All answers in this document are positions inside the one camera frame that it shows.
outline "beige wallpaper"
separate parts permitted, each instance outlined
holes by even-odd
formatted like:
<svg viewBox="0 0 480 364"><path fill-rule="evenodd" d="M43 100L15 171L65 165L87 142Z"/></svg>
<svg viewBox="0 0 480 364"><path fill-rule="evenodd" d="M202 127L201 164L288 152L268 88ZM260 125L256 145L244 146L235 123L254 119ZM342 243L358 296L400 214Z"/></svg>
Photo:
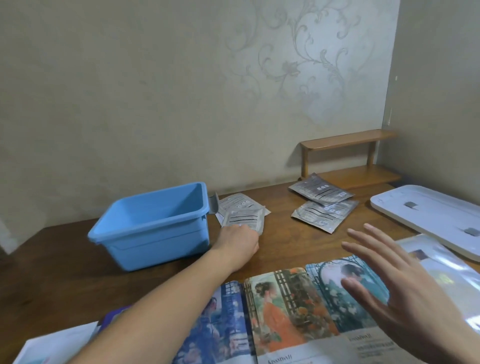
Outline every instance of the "beige wallpaper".
<svg viewBox="0 0 480 364"><path fill-rule="evenodd" d="M0 243L181 183L297 178L298 142L381 127L398 3L1 2Z"/></svg>
<svg viewBox="0 0 480 364"><path fill-rule="evenodd" d="M386 101L383 164L480 204L480 2L402 0Z"/></svg>

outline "hand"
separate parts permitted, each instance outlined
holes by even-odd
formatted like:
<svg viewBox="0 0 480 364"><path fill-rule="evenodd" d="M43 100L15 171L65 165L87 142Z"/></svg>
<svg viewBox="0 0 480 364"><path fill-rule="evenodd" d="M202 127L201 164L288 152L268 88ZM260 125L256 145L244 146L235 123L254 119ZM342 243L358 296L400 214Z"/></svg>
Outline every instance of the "hand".
<svg viewBox="0 0 480 364"><path fill-rule="evenodd" d="M231 272L242 268L258 250L258 233L248 225L226 226L220 230L212 251L220 253L220 259Z"/></svg>
<svg viewBox="0 0 480 364"><path fill-rule="evenodd" d="M364 225L365 234L348 234L358 243L342 247L364 260L390 291L388 304L357 280L342 286L367 310L393 341L427 363L480 363L480 337L421 264L381 230Z"/></svg>

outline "blue plastic bin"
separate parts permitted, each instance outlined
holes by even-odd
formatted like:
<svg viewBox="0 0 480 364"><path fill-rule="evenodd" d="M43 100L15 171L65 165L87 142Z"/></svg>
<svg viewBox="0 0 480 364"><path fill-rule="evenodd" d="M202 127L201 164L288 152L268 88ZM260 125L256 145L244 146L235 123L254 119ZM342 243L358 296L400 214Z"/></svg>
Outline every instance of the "blue plastic bin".
<svg viewBox="0 0 480 364"><path fill-rule="evenodd" d="M132 271L208 249L207 187L189 183L126 197L88 233L124 270Z"/></svg>

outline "woman in orange dress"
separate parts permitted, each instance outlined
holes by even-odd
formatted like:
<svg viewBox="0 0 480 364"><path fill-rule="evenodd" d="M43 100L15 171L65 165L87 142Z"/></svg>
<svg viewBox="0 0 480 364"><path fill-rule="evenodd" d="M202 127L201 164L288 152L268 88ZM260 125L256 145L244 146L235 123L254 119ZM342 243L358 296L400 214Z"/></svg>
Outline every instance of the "woman in orange dress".
<svg viewBox="0 0 480 364"><path fill-rule="evenodd" d="M297 328L293 326L290 318L280 307L277 307L272 303L272 301L278 296L273 283L257 283L255 291L264 299L264 324L270 328L270 333L272 334L267 345L268 351L274 352L276 350L305 344L307 340Z"/></svg>

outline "wooden table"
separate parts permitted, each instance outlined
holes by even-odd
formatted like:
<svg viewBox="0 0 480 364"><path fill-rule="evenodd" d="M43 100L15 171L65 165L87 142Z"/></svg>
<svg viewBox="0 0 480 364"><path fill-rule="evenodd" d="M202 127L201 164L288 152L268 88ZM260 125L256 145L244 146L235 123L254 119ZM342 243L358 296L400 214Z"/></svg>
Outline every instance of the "wooden table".
<svg viewBox="0 0 480 364"><path fill-rule="evenodd" d="M361 229L365 222L396 240L416 234L370 207L370 197L392 189L390 185L352 189L360 204L332 235L290 217L305 199L289 191L289 185L246 192L272 213L265 218L260 250L228 280L347 256L340 248L343 240L349 240L347 228ZM220 225L214 216L208 218L214 241ZM12 363L27 339L97 321L134 303L196 259L123 272L102 246L87 240L94 223L43 229L11 256L0 257L0 363ZM480 265L469 264L480 270Z"/></svg>

